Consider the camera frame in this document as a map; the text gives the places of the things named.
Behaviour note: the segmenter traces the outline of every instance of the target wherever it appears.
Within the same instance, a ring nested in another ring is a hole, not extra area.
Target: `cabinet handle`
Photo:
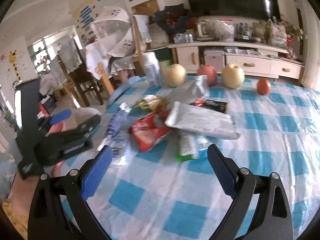
[[[245,67],[255,67],[256,65],[255,64],[249,64],[249,63],[243,63],[243,65],[245,66]]]
[[[196,62],[196,53],[195,53],[195,52],[192,53],[192,63],[193,63],[193,65],[197,65],[197,62]]]

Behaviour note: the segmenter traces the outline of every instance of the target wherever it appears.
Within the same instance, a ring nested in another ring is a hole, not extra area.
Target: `tv stand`
[[[261,76],[267,78],[278,79],[279,76],[290,77],[300,80],[303,74],[304,65],[294,61],[285,61],[281,59],[272,59],[267,55],[278,56],[279,53],[288,53],[286,49],[280,49],[262,43],[246,43],[246,42],[222,42],[222,41],[195,41],[192,43],[169,44],[168,48],[172,49],[174,63],[179,63],[185,67],[188,74],[197,73],[200,64],[204,64],[204,60],[200,60],[203,46],[225,47],[234,46],[239,49],[249,48],[260,52],[260,56],[246,53],[227,53],[225,52],[225,62],[238,64],[244,70],[245,75]],[[221,73],[222,69],[217,69],[217,73]]]

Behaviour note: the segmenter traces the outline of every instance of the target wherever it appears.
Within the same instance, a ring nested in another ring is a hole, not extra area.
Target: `kettle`
[[[199,38],[209,38],[212,31],[211,24],[209,20],[203,20],[197,23]]]

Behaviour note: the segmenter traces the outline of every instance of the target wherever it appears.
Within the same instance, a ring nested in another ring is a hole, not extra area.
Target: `screw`
[[[70,176],[76,176],[78,174],[78,170],[71,170],[69,174]]]
[[[247,168],[241,168],[240,169],[240,172],[243,174],[243,175],[248,175],[249,174],[249,170]]]
[[[40,179],[45,180],[45,179],[47,179],[47,177],[48,177],[47,174],[42,174],[41,177],[40,177]]]
[[[278,175],[277,173],[272,173],[272,177],[273,177],[274,179],[279,179],[279,175]]]

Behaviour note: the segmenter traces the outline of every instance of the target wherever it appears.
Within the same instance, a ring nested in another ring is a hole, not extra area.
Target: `blue and white tablecloth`
[[[239,167],[282,179],[292,212],[295,239],[303,232],[320,206],[320,95],[317,92],[272,82],[270,95],[256,93],[257,80],[246,79],[237,90],[225,88],[221,80],[210,88],[210,98],[229,103],[228,114],[236,120],[239,140],[213,139],[221,152]],[[145,95],[167,95],[170,89],[151,89],[145,78],[129,88],[103,115],[93,131],[95,147],[119,104],[133,105]],[[148,114],[133,109],[129,128]],[[207,240],[231,204],[206,158],[176,161],[175,132],[149,152],[139,152],[132,140],[129,165],[109,168],[95,195],[88,199],[93,213],[117,240]],[[66,161],[63,175],[80,168],[96,151]],[[254,195],[238,232],[246,233],[254,214]],[[63,202],[68,214],[67,201]]]

